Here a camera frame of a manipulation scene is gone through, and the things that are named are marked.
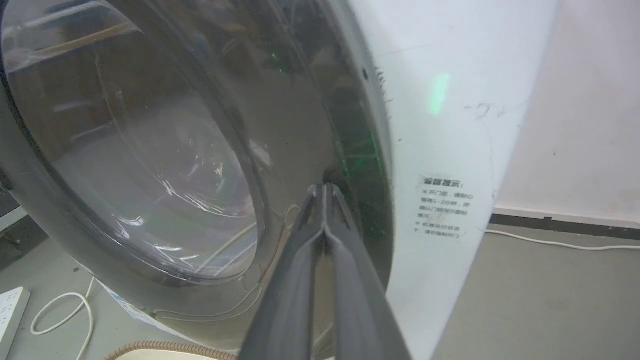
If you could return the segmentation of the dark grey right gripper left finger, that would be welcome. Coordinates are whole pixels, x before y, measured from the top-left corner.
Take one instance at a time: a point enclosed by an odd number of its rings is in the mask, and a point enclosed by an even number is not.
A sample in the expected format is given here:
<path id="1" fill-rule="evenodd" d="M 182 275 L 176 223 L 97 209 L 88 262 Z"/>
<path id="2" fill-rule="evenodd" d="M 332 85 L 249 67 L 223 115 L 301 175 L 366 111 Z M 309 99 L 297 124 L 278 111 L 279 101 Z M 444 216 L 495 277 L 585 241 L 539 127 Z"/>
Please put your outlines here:
<path id="1" fill-rule="evenodd" d="M 282 248 L 238 360 L 311 360 L 323 186 L 312 186 Z"/>

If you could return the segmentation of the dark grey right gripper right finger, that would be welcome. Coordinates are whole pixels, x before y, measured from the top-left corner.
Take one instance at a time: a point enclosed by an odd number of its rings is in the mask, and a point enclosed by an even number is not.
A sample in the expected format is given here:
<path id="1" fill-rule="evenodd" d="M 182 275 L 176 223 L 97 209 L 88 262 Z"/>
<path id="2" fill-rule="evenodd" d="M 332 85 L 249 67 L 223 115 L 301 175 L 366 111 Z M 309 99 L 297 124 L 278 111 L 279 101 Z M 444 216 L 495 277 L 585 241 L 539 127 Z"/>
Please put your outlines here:
<path id="1" fill-rule="evenodd" d="M 330 183 L 324 234 L 334 266 L 335 360 L 412 360 L 345 197 Z"/>

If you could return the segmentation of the round glass washing machine door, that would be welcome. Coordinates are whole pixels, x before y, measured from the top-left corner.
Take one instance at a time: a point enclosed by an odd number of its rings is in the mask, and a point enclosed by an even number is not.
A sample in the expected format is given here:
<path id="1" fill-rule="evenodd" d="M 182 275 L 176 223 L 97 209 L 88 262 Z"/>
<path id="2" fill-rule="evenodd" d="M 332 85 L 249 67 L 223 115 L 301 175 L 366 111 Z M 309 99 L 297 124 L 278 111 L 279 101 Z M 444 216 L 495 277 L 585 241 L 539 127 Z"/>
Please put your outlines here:
<path id="1" fill-rule="evenodd" d="M 0 0 L 0 187 L 199 346 L 240 351 L 314 185 L 388 286 L 389 141 L 354 0 Z"/>

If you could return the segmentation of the white washing machine body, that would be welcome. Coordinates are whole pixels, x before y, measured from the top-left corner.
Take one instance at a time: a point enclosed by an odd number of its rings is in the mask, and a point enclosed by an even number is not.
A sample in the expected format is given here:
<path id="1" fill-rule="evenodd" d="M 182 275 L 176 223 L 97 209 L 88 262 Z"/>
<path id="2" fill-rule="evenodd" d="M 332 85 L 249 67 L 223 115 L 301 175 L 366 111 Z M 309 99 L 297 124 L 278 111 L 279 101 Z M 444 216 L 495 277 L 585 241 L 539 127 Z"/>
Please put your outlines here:
<path id="1" fill-rule="evenodd" d="M 390 134 L 394 247 L 384 290 L 411 360 L 434 355 L 466 282 L 537 84 L 558 2 L 353 0 Z M 462 239 L 412 232 L 417 186 L 427 175 L 461 180 L 475 196 Z M 311 360 L 336 360 L 326 184 L 320 184 Z"/>

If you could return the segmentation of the black text warning sticker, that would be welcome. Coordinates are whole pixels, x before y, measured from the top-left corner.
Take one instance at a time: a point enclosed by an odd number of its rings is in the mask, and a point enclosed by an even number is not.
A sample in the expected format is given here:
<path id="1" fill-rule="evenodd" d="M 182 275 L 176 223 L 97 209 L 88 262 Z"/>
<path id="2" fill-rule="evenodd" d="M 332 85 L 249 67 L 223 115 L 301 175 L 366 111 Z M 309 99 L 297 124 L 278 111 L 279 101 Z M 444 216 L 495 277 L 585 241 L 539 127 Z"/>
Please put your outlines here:
<path id="1" fill-rule="evenodd" d="M 429 174 L 421 177 L 416 191 L 413 234 L 448 240 L 466 235 L 475 195 L 462 180 Z"/>

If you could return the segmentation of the white power strip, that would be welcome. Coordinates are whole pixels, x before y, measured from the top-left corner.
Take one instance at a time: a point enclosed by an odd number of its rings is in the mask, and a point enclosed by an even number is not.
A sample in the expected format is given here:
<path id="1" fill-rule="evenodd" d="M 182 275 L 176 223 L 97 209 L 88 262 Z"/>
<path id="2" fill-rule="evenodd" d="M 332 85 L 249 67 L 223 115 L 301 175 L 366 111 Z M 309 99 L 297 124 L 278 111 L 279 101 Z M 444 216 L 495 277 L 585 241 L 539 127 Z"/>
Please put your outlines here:
<path id="1" fill-rule="evenodd" d="M 0 294 L 0 360 L 7 360 L 31 293 L 16 287 Z"/>

